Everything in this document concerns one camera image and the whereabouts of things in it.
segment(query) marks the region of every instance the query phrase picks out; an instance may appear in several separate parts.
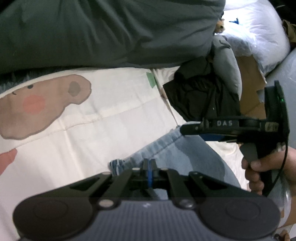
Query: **plush toy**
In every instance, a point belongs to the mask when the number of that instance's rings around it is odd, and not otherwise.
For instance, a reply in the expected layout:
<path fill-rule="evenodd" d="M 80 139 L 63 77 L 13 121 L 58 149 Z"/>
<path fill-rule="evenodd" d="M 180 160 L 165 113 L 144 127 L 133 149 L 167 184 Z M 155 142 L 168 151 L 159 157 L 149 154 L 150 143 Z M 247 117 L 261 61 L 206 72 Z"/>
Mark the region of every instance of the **plush toy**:
<path fill-rule="evenodd" d="M 224 19 L 220 19 L 220 20 L 218 20 L 218 22 L 216 24 L 214 33 L 221 34 L 221 33 L 223 33 L 224 30 L 225 30 L 225 28 L 224 28 Z"/>

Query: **metal screw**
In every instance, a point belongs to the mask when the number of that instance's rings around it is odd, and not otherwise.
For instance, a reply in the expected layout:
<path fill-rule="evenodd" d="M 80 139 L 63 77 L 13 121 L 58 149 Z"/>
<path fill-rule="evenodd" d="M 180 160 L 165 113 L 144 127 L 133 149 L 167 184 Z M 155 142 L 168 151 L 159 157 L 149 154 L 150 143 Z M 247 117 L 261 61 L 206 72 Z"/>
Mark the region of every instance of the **metal screw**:
<path fill-rule="evenodd" d="M 108 208 L 108 207 L 112 207 L 113 205 L 114 205 L 114 202 L 110 199 L 103 199 L 99 201 L 100 207 Z"/>
<path fill-rule="evenodd" d="M 105 176 L 108 176 L 108 175 L 111 174 L 111 172 L 102 172 L 101 174 L 102 174 L 102 175 L 105 175 Z"/>
<path fill-rule="evenodd" d="M 184 208 L 192 208 L 194 206 L 194 203 L 189 199 L 183 199 L 180 201 L 180 206 Z"/>

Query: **green tape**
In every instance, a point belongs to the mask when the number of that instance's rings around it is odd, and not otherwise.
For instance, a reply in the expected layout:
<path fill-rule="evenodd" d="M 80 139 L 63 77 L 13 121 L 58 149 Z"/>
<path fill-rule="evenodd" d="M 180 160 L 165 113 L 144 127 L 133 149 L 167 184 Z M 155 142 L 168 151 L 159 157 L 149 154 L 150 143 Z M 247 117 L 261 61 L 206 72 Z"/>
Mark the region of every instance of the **green tape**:
<path fill-rule="evenodd" d="M 148 72 L 146 73 L 146 75 L 149 80 L 151 88 L 154 88 L 154 86 L 156 86 L 156 81 L 155 81 L 154 75 L 152 73 L 148 73 Z"/>

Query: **dark gray pillow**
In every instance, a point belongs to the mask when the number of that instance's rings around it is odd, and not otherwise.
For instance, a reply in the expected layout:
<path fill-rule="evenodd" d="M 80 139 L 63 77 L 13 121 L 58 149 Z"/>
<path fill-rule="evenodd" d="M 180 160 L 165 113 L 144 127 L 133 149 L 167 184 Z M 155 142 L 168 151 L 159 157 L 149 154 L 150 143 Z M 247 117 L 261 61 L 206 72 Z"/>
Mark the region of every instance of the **dark gray pillow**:
<path fill-rule="evenodd" d="M 15 0 L 0 13 L 0 73 L 171 67 L 209 53 L 225 0 Z"/>

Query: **cardboard box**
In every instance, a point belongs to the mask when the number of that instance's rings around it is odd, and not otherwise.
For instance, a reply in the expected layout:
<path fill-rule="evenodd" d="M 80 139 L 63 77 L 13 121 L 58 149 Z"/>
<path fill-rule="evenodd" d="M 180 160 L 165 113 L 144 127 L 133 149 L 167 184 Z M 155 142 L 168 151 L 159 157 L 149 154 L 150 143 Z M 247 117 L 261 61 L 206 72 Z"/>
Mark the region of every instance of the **cardboard box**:
<path fill-rule="evenodd" d="M 264 89 L 266 81 L 258 69 L 257 62 L 253 56 L 237 57 L 236 59 L 242 76 L 241 113 L 265 119 L 264 103 L 260 102 L 257 91 Z"/>

